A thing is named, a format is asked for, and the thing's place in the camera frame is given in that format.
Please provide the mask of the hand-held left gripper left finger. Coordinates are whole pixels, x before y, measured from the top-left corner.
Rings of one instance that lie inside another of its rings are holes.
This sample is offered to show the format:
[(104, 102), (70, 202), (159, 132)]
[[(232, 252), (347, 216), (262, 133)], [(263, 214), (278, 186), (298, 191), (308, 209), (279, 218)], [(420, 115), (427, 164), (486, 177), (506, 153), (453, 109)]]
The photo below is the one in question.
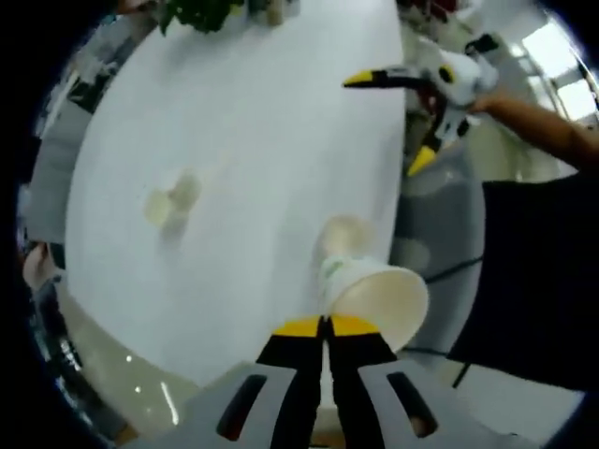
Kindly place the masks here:
[(320, 404), (323, 319), (285, 323), (253, 363), (200, 390), (185, 419), (127, 448), (308, 448)]

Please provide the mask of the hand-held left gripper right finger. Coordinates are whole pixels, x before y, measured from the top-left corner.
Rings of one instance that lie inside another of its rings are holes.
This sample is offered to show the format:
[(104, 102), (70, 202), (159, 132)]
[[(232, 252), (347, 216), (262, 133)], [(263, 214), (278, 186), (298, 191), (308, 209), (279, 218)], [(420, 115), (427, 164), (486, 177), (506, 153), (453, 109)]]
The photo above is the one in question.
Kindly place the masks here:
[(477, 421), (456, 391), (411, 359), (399, 359), (378, 328), (352, 316), (327, 323), (333, 398), (348, 448), (532, 448)]

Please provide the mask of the person's right hand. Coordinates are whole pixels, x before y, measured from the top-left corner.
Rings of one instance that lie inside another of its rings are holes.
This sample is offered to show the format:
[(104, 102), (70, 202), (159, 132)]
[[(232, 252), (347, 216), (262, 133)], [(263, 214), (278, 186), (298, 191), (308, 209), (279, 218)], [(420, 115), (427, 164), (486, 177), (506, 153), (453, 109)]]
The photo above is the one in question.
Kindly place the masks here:
[(479, 95), (469, 106), (471, 114), (492, 113), (505, 101), (506, 96), (501, 92), (492, 92)]

